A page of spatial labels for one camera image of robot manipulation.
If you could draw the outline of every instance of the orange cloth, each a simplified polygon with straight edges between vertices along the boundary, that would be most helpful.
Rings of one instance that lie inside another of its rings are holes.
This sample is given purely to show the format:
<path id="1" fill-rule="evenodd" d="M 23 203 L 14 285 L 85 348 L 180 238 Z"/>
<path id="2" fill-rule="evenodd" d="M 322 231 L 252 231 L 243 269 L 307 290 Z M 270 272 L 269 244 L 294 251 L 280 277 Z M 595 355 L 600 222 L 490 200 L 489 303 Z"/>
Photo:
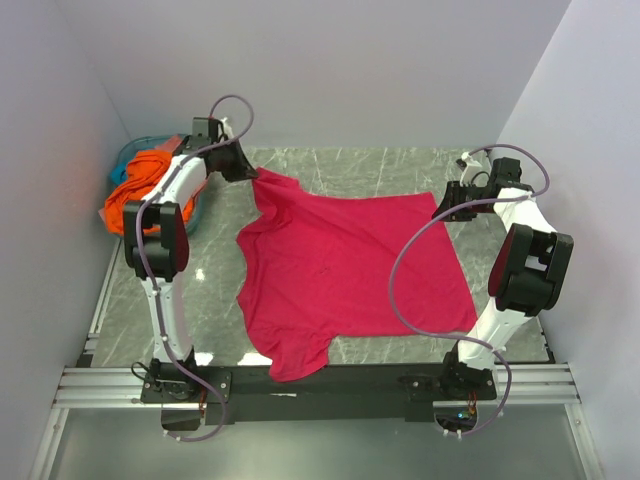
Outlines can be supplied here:
<path id="1" fill-rule="evenodd" d="M 104 203 L 104 220 L 107 230 L 111 233 L 124 235 L 122 211 L 129 200 L 142 200 L 147 193 L 160 181 L 169 169 L 172 152 L 163 150 L 145 150 L 138 152 L 133 160 L 127 164 L 127 181 L 116 188 Z M 191 197 L 182 211 L 182 218 L 186 224 L 195 208 L 194 197 Z M 155 232 L 158 228 L 145 229 L 145 232 Z"/>

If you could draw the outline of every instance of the white wall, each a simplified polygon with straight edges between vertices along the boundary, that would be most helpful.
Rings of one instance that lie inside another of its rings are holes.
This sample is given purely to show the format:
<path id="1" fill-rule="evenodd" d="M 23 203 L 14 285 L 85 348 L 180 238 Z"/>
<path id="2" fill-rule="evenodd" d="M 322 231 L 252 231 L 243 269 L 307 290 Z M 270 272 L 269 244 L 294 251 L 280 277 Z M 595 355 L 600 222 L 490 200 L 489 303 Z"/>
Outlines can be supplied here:
<path id="1" fill-rule="evenodd" d="M 265 146 L 495 141 L 569 3 L 57 1 L 132 135 L 235 92 Z"/>
<path id="2" fill-rule="evenodd" d="M 500 140 L 552 177 L 541 207 L 575 250 L 544 324 L 568 360 L 607 478 L 638 477 L 640 4 L 573 0 Z"/>
<path id="3" fill-rule="evenodd" d="M 113 246 L 96 210 L 127 141 L 47 0 L 0 3 L 0 477 L 26 478 Z"/>

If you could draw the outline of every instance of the cable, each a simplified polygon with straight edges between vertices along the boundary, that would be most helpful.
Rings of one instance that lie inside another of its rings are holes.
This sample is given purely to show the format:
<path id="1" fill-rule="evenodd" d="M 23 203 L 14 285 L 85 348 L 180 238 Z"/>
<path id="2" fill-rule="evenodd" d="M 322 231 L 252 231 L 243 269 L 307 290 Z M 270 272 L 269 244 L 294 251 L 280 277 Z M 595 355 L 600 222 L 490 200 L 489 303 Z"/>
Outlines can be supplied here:
<path id="1" fill-rule="evenodd" d="M 469 183 L 471 183 L 472 185 L 475 185 L 476 183 L 476 178 L 478 178 L 480 175 L 485 174 L 487 176 L 487 178 L 490 178 L 489 172 L 485 172 L 484 170 L 481 172 L 476 173 L 473 178 L 471 178 L 471 181 Z"/>
<path id="2" fill-rule="evenodd" d="M 133 374 L 133 376 L 136 377 L 138 380 L 142 380 L 143 383 L 146 382 L 147 379 L 133 369 L 133 367 L 135 367 L 136 365 L 139 366 L 141 369 L 143 369 L 147 373 L 149 373 L 149 368 L 142 362 L 133 362 L 131 364 L 131 373 Z"/>
<path id="3" fill-rule="evenodd" d="M 169 359 L 171 360 L 171 363 L 173 363 L 173 365 L 184 375 L 186 375 L 187 377 L 191 378 L 192 380 L 196 381 L 197 383 L 199 383 L 200 385 L 202 385 L 204 388 L 206 388 L 207 390 L 209 390 L 211 393 L 213 393 L 213 395 L 218 399 L 218 401 L 220 402 L 220 405 L 222 407 L 222 416 L 220 418 L 220 423 L 218 425 L 216 425 L 216 427 L 209 433 L 202 435 L 200 437 L 181 437 L 180 435 L 176 435 L 173 432 L 168 432 L 167 435 L 169 435 L 170 437 L 178 440 L 178 441 L 182 441 L 182 442 L 199 442 L 202 440 L 207 440 L 213 436 L 215 436 L 224 426 L 225 422 L 227 421 L 227 405 L 226 405 L 226 400 L 225 398 L 222 396 L 222 394 L 215 389 L 212 385 L 210 385 L 206 380 L 198 377 L 197 375 L 195 375 L 194 373 L 190 372 L 189 370 L 187 370 L 185 367 L 183 367 L 182 365 L 180 365 L 180 363 L 178 362 L 178 359 L 176 358 L 175 353 L 173 352 L 173 350 L 171 349 L 171 346 L 169 345 L 169 338 L 167 336 L 167 330 L 166 330 L 166 326 L 164 323 L 164 315 L 162 313 L 162 305 L 160 303 L 160 288 L 158 287 L 158 282 L 156 280 L 155 275 L 153 274 L 153 271 L 151 270 L 151 266 L 149 265 L 149 259 L 147 258 L 147 255 L 144 251 L 144 240 L 143 240 L 143 236 L 142 236 L 142 215 L 144 214 L 144 211 L 147 209 L 147 207 L 149 205 L 151 205 L 153 202 L 155 202 L 158 197 L 161 196 L 163 191 L 166 191 L 167 188 L 171 185 L 171 182 L 173 182 L 173 180 L 175 179 L 175 177 L 178 175 L 178 173 L 180 172 L 180 170 L 182 170 L 182 168 L 186 165 L 187 162 L 189 162 L 190 160 L 192 160 L 193 158 L 196 158 L 197 156 L 199 156 L 202 153 L 208 152 L 210 150 L 214 150 L 216 148 L 220 148 L 220 147 L 224 147 L 226 145 L 230 145 L 234 142 L 236 142 L 237 140 L 239 140 L 242 136 L 244 136 L 249 129 L 251 128 L 251 126 L 253 125 L 253 120 L 254 120 L 254 111 L 253 111 L 253 107 L 251 106 L 251 104 L 245 100 L 243 97 L 241 97 L 240 95 L 234 95 L 234 94 L 229 94 L 229 95 L 224 95 L 223 97 L 220 97 L 214 104 L 213 107 L 211 108 L 211 112 L 209 114 L 209 116 L 213 116 L 213 111 L 216 109 L 216 107 L 223 101 L 226 100 L 228 98 L 235 98 L 237 100 L 240 100 L 242 103 L 244 103 L 244 105 L 247 107 L 247 109 L 249 110 L 249 121 L 247 122 L 247 126 L 239 133 L 237 134 L 235 137 L 232 137 L 228 140 L 225 140 L 223 142 L 220 143 L 214 143 L 213 145 L 207 145 L 205 147 L 199 148 L 198 150 L 195 150 L 193 152 L 191 152 L 190 154 L 188 154 L 186 157 L 184 157 L 179 164 L 178 168 L 175 168 L 173 170 L 173 172 L 169 175 L 169 177 L 167 177 L 162 184 L 159 186 L 159 188 L 157 189 L 156 193 L 154 195 L 152 195 L 151 197 L 149 197 L 147 200 L 145 200 L 145 202 L 140 206 L 140 209 L 138 210 L 138 213 L 136 214 L 136 242 L 137 242 L 137 246 L 138 246 L 138 252 L 140 254 L 140 260 L 142 262 L 142 265 L 144 267 L 144 271 L 147 274 L 147 277 L 149 278 L 149 280 L 151 280 L 151 285 L 153 286 L 153 291 L 155 294 L 155 304 L 156 304 L 156 312 L 158 315 L 158 327 L 160 330 L 160 337 L 162 338 L 163 341 L 163 345 L 164 345 L 164 349 L 167 352 L 167 356 L 169 357 Z"/>
<path id="4" fill-rule="evenodd" d="M 489 204 L 493 204 L 493 203 L 521 202 L 523 200 L 528 200 L 529 198 L 538 197 L 538 196 L 542 195 L 543 193 L 545 193 L 547 190 L 549 190 L 549 185 L 551 184 L 551 179 L 549 178 L 549 174 L 547 173 L 547 170 L 544 168 L 544 165 L 542 165 L 540 160 L 538 160 L 536 157 L 534 157 L 531 153 L 527 152 L 523 148 L 517 147 L 515 145 L 510 145 L 508 143 L 496 143 L 494 145 L 486 145 L 484 147 L 476 148 L 475 150 L 472 150 L 471 152 L 469 152 L 469 155 L 473 156 L 474 154 L 476 154 L 476 153 L 478 153 L 478 152 L 480 152 L 482 150 L 494 149 L 494 148 L 508 148 L 508 149 L 511 149 L 511 150 L 515 150 L 516 152 L 520 152 L 523 155 L 525 155 L 526 157 L 528 157 L 529 159 L 531 159 L 538 166 L 538 168 L 540 169 L 540 171 L 542 172 L 542 175 L 544 177 L 545 184 L 544 184 L 544 187 L 542 188 L 542 190 L 534 192 L 531 195 L 523 195 L 523 196 L 516 197 L 516 198 L 484 198 L 484 199 L 480 199 L 480 200 L 472 200 L 472 201 L 461 203 L 460 205 L 456 205 L 454 207 L 451 207 L 450 209 L 442 212 L 440 215 L 437 215 L 435 218 L 433 218 L 431 221 L 429 221 L 425 226 L 420 228 L 420 230 L 418 230 L 413 235 L 413 237 L 411 237 L 409 239 L 409 241 L 406 243 L 406 245 L 404 247 L 402 247 L 402 250 L 400 250 L 400 253 L 398 254 L 398 257 L 396 258 L 396 261 L 393 264 L 393 267 L 391 268 L 391 274 L 389 275 L 388 293 L 389 293 L 389 301 L 391 303 L 391 308 L 393 309 L 393 312 L 395 313 L 396 317 L 398 317 L 398 319 L 409 330 L 411 330 L 411 331 L 413 331 L 413 332 L 415 332 L 415 333 L 417 333 L 419 335 L 425 335 L 427 337 L 472 342 L 472 343 L 476 343 L 478 345 L 481 345 L 481 346 L 491 350 L 491 352 L 495 355 L 495 357 L 498 359 L 498 361 L 500 363 L 502 363 L 502 365 L 504 365 L 504 368 L 507 371 L 507 385 L 506 385 L 506 387 L 504 389 L 504 395 L 502 396 L 502 400 L 498 404 L 497 408 L 494 410 L 494 412 L 489 416 L 489 418 L 484 423 L 482 423 L 481 425 L 477 426 L 473 430 L 470 430 L 468 432 L 463 432 L 462 435 L 472 435 L 474 433 L 477 433 L 477 432 L 483 430 L 484 428 L 489 426 L 491 423 L 493 423 L 493 421 L 498 417 L 498 415 L 500 415 L 500 412 L 502 412 L 502 409 L 504 408 L 505 403 L 507 403 L 507 398 L 509 397 L 509 392 L 511 391 L 511 383 L 513 381 L 513 372 L 511 371 L 511 367 L 509 366 L 507 361 L 504 359 L 502 354 L 500 352 L 498 352 L 497 350 L 495 350 L 491 344 L 489 344 L 488 342 L 485 342 L 484 340 L 480 340 L 478 338 L 473 338 L 473 337 L 468 337 L 468 336 L 463 335 L 463 334 L 427 332 L 425 330 L 422 330 L 422 329 L 412 325 L 411 322 L 409 322 L 409 320 L 407 320 L 402 315 L 402 313 L 400 312 L 400 309 L 398 308 L 398 304 L 396 302 L 396 298 L 395 298 L 393 290 L 394 290 L 394 285 L 395 285 L 395 281 L 396 281 L 396 276 L 398 274 L 398 269 L 400 267 L 400 264 L 402 263 L 402 260 L 404 259 L 404 257 L 406 256 L 407 252 L 409 251 L 409 249 L 413 246 L 413 244 L 420 237 L 422 237 L 422 235 L 427 230 L 429 230 L 433 225 L 438 223 L 443 218 L 451 215 L 454 212 L 457 212 L 458 210 L 462 210 L 463 208 L 469 208 L 469 207 L 474 207 L 474 206 L 478 206 L 478 205 L 489 205 Z"/>

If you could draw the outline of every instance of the table surface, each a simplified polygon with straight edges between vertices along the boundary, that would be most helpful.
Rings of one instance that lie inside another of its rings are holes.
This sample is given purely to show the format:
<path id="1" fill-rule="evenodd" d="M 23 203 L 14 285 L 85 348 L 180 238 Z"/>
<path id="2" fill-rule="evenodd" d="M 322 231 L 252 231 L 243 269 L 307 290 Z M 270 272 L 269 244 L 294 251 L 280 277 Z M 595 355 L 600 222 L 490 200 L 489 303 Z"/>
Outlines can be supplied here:
<path id="1" fill-rule="evenodd" d="M 446 182 L 458 179 L 455 165 L 463 150 L 430 148 L 255 148 L 246 154 L 256 167 L 300 180 L 314 194 L 362 198 L 431 191 L 439 202 Z M 204 210 L 190 237 L 190 260 L 184 274 L 185 316 L 200 364 L 270 363 L 253 347 L 236 295 L 246 264 L 236 244 L 240 229 L 258 218 L 249 182 L 227 184 L 210 177 L 203 192 Z M 447 229 L 471 290 L 476 311 L 487 301 L 486 282 L 505 237 L 495 215 Z M 149 307 L 140 284 L 119 250 L 99 318 L 94 367 L 148 362 L 153 350 Z M 440 362 L 453 342 L 421 336 L 337 337 L 329 348 L 332 364 Z M 509 361 L 549 360 L 537 319 L 507 344 Z"/>
<path id="2" fill-rule="evenodd" d="M 480 406 L 480 418 L 493 408 Z M 162 436 L 159 417 L 144 408 L 71 409 L 50 478 L 587 478 L 563 405 L 508 406 L 503 418 L 461 442 L 443 439 L 433 424 L 393 418 L 240 422 L 184 445 Z"/>

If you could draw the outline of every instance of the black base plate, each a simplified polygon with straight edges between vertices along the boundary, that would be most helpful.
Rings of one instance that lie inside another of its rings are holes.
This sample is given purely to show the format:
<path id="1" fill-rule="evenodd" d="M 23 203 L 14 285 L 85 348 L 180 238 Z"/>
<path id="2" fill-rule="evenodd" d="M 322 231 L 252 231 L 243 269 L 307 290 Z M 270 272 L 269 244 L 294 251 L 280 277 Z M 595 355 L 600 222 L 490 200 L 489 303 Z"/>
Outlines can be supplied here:
<path id="1" fill-rule="evenodd" d="M 404 418 L 432 422 L 434 401 L 452 400 L 438 378 L 443 365 L 331 365 L 295 382 L 277 383 L 268 366 L 198 367 L 197 374 L 227 398 L 226 423 L 278 420 Z M 478 400 L 493 400 L 488 374 L 476 390 Z M 143 389 L 143 403 L 176 403 L 174 398 Z M 221 405 L 207 396 L 205 423 L 217 424 Z"/>

